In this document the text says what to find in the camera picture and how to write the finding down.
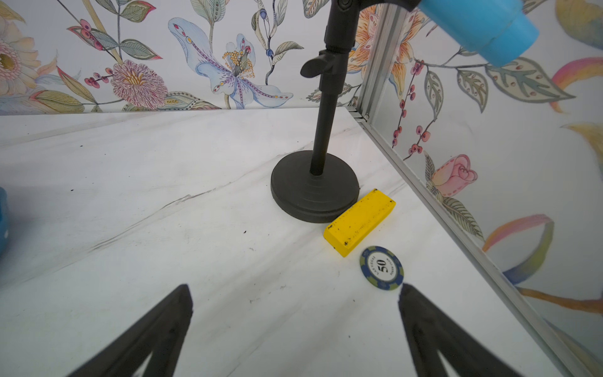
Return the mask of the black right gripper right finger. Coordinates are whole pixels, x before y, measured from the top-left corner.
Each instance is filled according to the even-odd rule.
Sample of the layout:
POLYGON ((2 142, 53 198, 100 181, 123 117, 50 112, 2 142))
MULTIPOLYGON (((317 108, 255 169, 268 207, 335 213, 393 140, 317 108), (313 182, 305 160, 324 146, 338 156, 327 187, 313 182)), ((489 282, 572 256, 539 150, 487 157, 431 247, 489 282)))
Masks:
POLYGON ((460 376, 518 376, 411 284, 402 286, 398 307, 419 376, 446 376, 446 360, 460 376))

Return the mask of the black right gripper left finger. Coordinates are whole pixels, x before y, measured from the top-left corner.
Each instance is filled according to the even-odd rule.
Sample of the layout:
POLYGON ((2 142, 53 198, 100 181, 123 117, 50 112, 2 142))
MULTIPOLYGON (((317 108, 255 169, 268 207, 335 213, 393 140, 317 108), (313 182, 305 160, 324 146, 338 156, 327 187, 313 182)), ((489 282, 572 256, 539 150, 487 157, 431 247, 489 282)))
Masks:
POLYGON ((188 285, 176 287, 72 376, 172 376, 193 316, 188 285))

